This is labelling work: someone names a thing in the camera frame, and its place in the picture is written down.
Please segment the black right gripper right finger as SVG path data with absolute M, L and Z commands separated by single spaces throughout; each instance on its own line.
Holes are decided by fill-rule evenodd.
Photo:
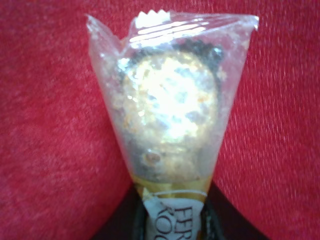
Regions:
M 201 212 L 202 240 L 267 240 L 211 183 Z

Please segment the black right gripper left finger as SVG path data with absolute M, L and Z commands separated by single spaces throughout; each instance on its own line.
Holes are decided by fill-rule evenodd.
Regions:
M 134 186 L 130 186 L 120 204 L 92 240 L 144 240 L 147 211 Z

